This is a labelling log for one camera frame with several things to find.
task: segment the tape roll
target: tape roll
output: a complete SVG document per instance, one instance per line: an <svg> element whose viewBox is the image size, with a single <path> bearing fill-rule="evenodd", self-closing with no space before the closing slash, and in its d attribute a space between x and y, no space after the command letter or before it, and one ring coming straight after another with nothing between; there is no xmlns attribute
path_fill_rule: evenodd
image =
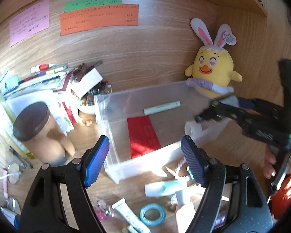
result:
<svg viewBox="0 0 291 233"><path fill-rule="evenodd" d="M155 221L148 220L145 217L146 212L150 209L155 209L159 212L159 217ZM156 204L156 203L148 204L148 205L144 206L140 211L140 220L144 224L146 224L147 226L160 225L161 223L163 223L163 221L165 221L165 218L166 218L166 212L165 212L164 208L161 205Z"/></svg>

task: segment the clear storage bin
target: clear storage bin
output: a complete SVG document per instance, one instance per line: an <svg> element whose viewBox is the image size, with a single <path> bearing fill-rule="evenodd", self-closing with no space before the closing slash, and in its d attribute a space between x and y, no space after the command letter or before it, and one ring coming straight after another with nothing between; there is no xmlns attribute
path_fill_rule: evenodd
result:
<svg viewBox="0 0 291 233"><path fill-rule="evenodd" d="M180 140L185 135L185 123L193 121L195 115L208 107L210 100L187 86L186 81L95 96L98 130L110 140L110 151L104 162L108 176L119 183L144 172L159 170L183 157ZM144 116L145 108L175 101L180 101L181 106L150 115L162 148L131 159L127 118ZM201 147L216 139L227 122L209 122L195 138L196 145Z"/></svg>

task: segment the yellow chick plush toy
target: yellow chick plush toy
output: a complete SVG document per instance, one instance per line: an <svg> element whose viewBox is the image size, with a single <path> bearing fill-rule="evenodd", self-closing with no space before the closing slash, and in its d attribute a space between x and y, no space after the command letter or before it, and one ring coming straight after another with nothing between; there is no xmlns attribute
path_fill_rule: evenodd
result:
<svg viewBox="0 0 291 233"><path fill-rule="evenodd" d="M199 49L194 64L185 70L186 76L193 77L188 81L200 87L210 97L233 92L233 88L228 87L230 80L240 82L242 77L234 71L232 57L227 50L223 49L226 44L223 35L226 32L232 33L230 27L222 24L214 42L211 40L206 25L199 18L192 19L191 27L205 45Z"/></svg>

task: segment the white bottle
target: white bottle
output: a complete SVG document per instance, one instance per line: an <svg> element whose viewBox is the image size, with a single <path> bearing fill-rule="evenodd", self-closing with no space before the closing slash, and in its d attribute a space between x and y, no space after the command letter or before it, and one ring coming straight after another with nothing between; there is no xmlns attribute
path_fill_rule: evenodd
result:
<svg viewBox="0 0 291 233"><path fill-rule="evenodd" d="M195 215L188 188L176 192L178 205L176 207L176 222L179 233L185 233Z"/></svg>

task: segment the orange beak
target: orange beak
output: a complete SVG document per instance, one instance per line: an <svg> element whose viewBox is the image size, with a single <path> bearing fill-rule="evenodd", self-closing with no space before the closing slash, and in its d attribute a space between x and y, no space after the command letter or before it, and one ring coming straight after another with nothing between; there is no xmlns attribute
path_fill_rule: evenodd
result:
<svg viewBox="0 0 291 233"><path fill-rule="evenodd" d="M209 68L207 65L204 65L203 67L200 67L200 68L199 68L199 71L200 71L202 74L211 74L211 73L212 73L212 69Z"/></svg>

